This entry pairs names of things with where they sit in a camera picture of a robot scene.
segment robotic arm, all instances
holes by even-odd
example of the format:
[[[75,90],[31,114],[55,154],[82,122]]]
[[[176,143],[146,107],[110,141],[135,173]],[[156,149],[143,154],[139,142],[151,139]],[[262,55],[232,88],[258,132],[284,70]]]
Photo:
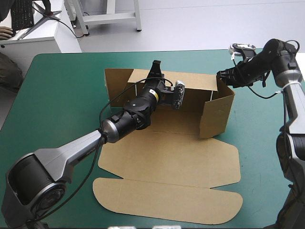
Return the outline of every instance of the robotic arm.
[[[76,164],[99,146],[115,143],[134,130],[148,127],[158,104],[171,105],[175,110],[180,108],[185,86],[180,81],[175,87],[166,86],[160,63],[153,62],[147,78],[142,80],[145,83],[141,94],[128,101],[121,112],[102,121],[99,130],[59,148],[38,149],[11,167],[6,174],[1,207],[10,228],[46,228],[38,220],[64,196]]]
[[[217,73],[218,78],[236,88],[252,86],[259,80],[265,86],[268,72],[272,71],[276,85],[282,89],[289,120],[286,122],[285,118],[280,129],[276,150],[284,177],[293,185],[276,223],[266,229],[300,229],[305,225],[305,94],[295,60],[298,49],[277,39],[268,41],[259,54],[251,45],[233,44],[231,53],[241,55],[243,61]]]

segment black cable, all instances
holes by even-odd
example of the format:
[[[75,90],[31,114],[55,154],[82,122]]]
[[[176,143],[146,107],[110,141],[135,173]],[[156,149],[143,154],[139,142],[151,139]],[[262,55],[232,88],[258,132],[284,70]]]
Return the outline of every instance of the black cable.
[[[300,43],[298,41],[296,41],[296,40],[287,40],[284,43],[288,43],[288,42],[295,42],[297,44],[296,52],[298,52],[300,50]]]
[[[102,113],[103,111],[107,108],[107,106],[109,106],[114,100],[116,100],[118,97],[120,97],[122,94],[124,94],[126,91],[128,91],[129,89],[131,89],[132,87],[134,87],[135,85],[137,85],[138,83],[141,83],[143,81],[146,81],[146,80],[152,80],[152,79],[162,79],[162,80],[165,80],[167,82],[169,82],[171,84],[171,86],[173,86],[173,83],[168,80],[168,79],[165,79],[165,78],[162,78],[162,77],[150,77],[150,78],[145,78],[145,79],[141,79],[135,83],[133,83],[131,86],[127,87],[124,91],[122,91],[121,93],[119,93],[117,96],[115,96],[113,99],[111,99],[102,109],[101,109],[101,112],[100,112],[100,128],[102,128]]]
[[[262,99],[271,99],[273,96],[276,96],[277,93],[274,93],[272,94],[271,96],[268,96],[268,97],[264,97],[264,96],[261,96],[260,94],[256,93],[251,87],[247,86],[251,92],[253,92],[255,95],[257,95],[258,97],[262,98]]]
[[[42,16],[47,17],[47,18],[50,18],[50,19],[52,19],[52,20],[54,20],[54,21],[58,21],[58,22],[60,22],[61,24],[63,24],[64,26],[66,26],[66,27],[73,33],[73,35],[74,35],[76,38],[82,38],[83,36],[85,36],[85,34],[83,34],[81,37],[76,36],[75,32],[74,32],[67,24],[65,24],[65,23],[62,22],[61,20],[56,19],[56,18],[53,18],[53,17],[51,17],[51,16],[48,16],[48,15],[46,15],[46,14],[44,14],[44,13],[41,13],[41,12],[40,12],[38,9],[36,9],[35,7],[33,7],[33,9],[34,9],[35,11],[37,11],[38,13],[40,13]]]
[[[242,75],[242,73],[239,71],[239,68],[238,68],[238,66],[237,66],[237,64],[236,64],[236,62],[235,62],[234,59],[233,59],[233,63],[234,63],[236,69],[238,70],[239,75],[241,76],[241,78],[242,78],[242,80],[243,80],[243,82],[244,82],[244,85],[241,85],[241,86],[247,86],[247,87],[250,89],[251,92],[253,92],[256,96],[258,96],[258,97],[260,97],[260,98],[262,98],[262,99],[271,99],[272,97],[274,97],[274,96],[277,95],[277,93],[274,93],[274,94],[272,94],[271,96],[264,97],[264,96],[262,96],[262,95],[256,93],[250,86],[248,86],[248,85],[245,83],[244,78],[243,78],[243,75]]]
[[[86,177],[83,179],[83,181],[81,182],[81,184],[77,187],[77,189],[75,189],[75,191],[64,201],[62,202],[60,205],[58,205],[55,209],[53,209],[52,211],[50,211],[48,214],[38,218],[38,219],[35,219],[35,220],[31,220],[31,222],[37,222],[37,221],[40,221],[46,217],[48,217],[49,215],[53,214],[55,211],[57,211],[58,209],[60,209],[62,206],[64,206],[70,199],[72,199],[75,194],[81,189],[81,187],[85,184],[85,182],[87,181],[87,179],[89,178],[91,172],[93,171],[93,168],[94,168],[94,164],[95,164],[95,161],[96,161],[96,158],[97,158],[97,154],[99,152],[99,148],[101,147],[102,148],[102,145],[103,145],[103,142],[104,141],[104,138],[101,136],[100,139],[99,139],[99,142],[96,146],[96,149],[95,149],[95,153],[94,153],[94,157],[93,157],[93,161],[92,161],[92,164],[91,164],[91,167],[90,167],[90,170],[88,172],[88,174],[86,175]]]

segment open cardboard box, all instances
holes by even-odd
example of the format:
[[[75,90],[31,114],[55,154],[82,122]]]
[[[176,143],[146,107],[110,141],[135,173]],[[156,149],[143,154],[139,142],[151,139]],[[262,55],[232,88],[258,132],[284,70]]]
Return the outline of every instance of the open cardboard box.
[[[112,99],[148,70],[105,69]],[[152,124],[115,144],[106,144],[99,166],[123,179],[98,178],[93,183],[105,208],[124,214],[203,224],[232,219],[243,199],[238,193],[211,188],[240,180],[236,147],[210,138],[225,131],[234,93],[215,75],[163,71],[165,78],[185,83],[179,111],[158,106]],[[135,97],[130,89],[112,107]]]
[[[109,99],[122,92],[126,86],[146,78],[148,72],[149,70],[141,69],[105,69]],[[185,96],[178,112],[172,112],[170,107],[158,106],[152,115],[154,123],[149,127],[151,130],[197,134],[200,138],[209,138],[225,131],[234,99],[234,92],[230,88],[221,80],[216,80],[215,75],[167,71],[163,73],[172,82],[184,82]],[[142,86],[143,83],[137,86],[138,93]],[[123,107],[126,101],[134,97],[135,90],[131,89],[111,103],[111,106]]]

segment green tabletop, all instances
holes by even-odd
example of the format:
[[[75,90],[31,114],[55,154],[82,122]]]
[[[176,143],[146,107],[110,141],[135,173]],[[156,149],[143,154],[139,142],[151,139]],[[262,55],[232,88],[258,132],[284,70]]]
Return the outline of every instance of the green tabletop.
[[[100,109],[108,102],[105,68],[150,69],[153,60],[162,61],[168,71],[211,73],[232,67],[227,50],[183,52],[123,52],[41,54],[34,58],[20,92],[0,131],[0,198],[4,195],[5,172],[19,157],[39,148],[59,147],[98,127]],[[276,88],[273,77],[267,87],[254,89],[270,95]],[[288,194],[275,151],[275,140],[283,124],[281,95],[263,100],[247,88],[236,95],[226,132],[215,138],[239,150],[242,179],[218,189],[240,193],[244,198],[240,212],[222,225],[201,225],[163,219],[117,214],[106,210],[95,199],[92,182],[97,177],[114,177],[95,166],[79,193],[64,207],[46,218],[50,227],[106,228],[134,225],[182,225],[185,228],[262,228],[273,224]],[[89,170],[92,156],[75,168],[67,197]],[[5,227],[0,216],[0,227]]]

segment white floor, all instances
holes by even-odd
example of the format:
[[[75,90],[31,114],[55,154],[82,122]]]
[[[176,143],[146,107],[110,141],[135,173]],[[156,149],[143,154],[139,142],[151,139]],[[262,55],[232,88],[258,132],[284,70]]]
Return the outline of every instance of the white floor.
[[[104,0],[81,0],[90,15],[105,12]],[[116,11],[133,0],[116,0]],[[305,52],[305,0],[139,0],[142,32],[135,23],[90,26],[79,39],[83,52],[226,49],[230,43],[257,47],[270,38],[295,39]],[[0,90],[0,129],[14,95]]]

